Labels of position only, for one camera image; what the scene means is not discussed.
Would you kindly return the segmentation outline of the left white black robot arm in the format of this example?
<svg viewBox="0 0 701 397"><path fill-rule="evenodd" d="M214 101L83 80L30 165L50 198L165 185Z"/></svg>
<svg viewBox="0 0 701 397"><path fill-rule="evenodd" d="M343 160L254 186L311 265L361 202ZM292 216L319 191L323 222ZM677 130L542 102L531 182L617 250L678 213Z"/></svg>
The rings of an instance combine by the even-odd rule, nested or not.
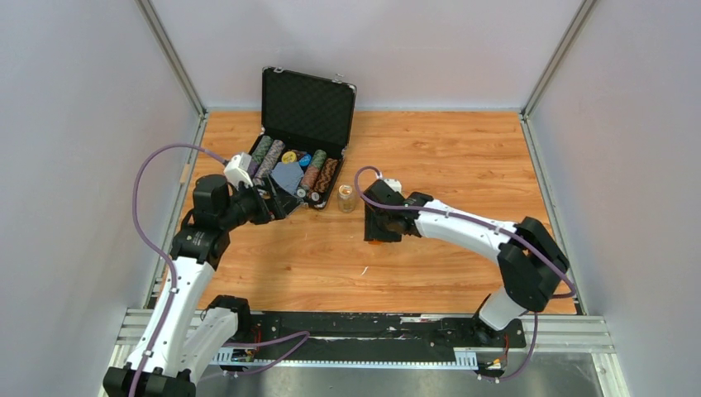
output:
<svg viewBox="0 0 701 397"><path fill-rule="evenodd" d="M286 218L285 191L270 177L251 186L223 175L196 181L193 206L181 222L169 251L169 285L163 291L135 350L103 378L109 396L194 396L212 358L231 339L245 341L253 331L245 299L220 295L193 333L189 327L198 302L228 248L230 232L242 225Z"/></svg>

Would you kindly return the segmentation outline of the clear pill bottle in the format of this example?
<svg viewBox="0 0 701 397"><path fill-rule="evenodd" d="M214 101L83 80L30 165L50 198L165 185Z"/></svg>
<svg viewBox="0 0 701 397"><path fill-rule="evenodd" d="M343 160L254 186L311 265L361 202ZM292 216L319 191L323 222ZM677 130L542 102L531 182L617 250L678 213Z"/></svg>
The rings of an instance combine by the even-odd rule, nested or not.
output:
<svg viewBox="0 0 701 397"><path fill-rule="evenodd" d="M356 191L349 184L342 184L337 190L338 208L343 213L352 213L356 206Z"/></svg>

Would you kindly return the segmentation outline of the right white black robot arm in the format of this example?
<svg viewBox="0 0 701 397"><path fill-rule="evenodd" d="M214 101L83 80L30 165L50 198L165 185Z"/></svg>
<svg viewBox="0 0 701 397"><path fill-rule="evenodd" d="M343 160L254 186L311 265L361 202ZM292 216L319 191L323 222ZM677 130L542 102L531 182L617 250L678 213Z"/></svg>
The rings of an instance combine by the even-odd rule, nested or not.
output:
<svg viewBox="0 0 701 397"><path fill-rule="evenodd" d="M571 286L570 263L542 222L484 218L453 208L431 195L405 197L386 179L377 179L363 193L374 239L398 241L425 237L465 248L493 262L503 285L489 294L472 322L477 342L493 345L505 328L527 312L540 313L556 297L559 285Z"/></svg>

